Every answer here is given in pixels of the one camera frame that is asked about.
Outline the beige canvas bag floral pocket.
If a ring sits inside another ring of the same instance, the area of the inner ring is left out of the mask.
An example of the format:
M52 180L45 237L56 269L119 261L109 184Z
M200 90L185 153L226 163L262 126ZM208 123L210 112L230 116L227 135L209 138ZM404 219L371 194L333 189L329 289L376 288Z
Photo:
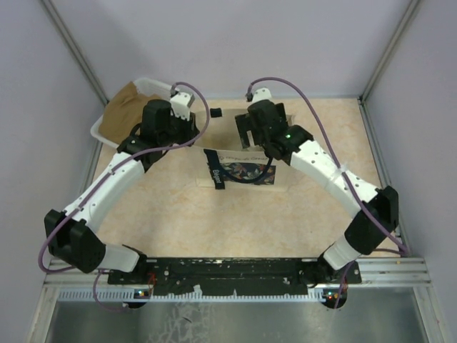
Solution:
M244 112L210 109L208 128L189 149L196 184L216 190L286 191L291 185L291 168L276 160L268 165L268 157L259 146L241 146L236 116Z

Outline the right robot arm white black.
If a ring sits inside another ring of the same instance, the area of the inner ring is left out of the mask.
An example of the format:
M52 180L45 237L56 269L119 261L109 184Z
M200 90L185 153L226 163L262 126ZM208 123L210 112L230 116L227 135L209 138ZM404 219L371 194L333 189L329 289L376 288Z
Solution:
M288 123L283 104L258 101L235 121L244 148L259 146L266 156L311 177L350 215L343 235L318 258L324 281L338 281L348 263L372 253L398 226L398 192L393 187L378 188L337 166L311 133Z

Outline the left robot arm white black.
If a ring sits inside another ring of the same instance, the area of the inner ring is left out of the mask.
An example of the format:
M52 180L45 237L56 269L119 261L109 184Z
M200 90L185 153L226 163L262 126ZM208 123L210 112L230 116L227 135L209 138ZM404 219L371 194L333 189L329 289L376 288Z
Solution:
M83 273L97 269L123 272L131 282L143 282L148 265L140 253L123 245L103 243L97 230L105 216L158 160L171 149L196 141L199 130L191 112L193 97L177 94L170 100L153 99L143 108L141 122L117 146L109 165L89 188L62 211L52 209L44 218L49 252Z

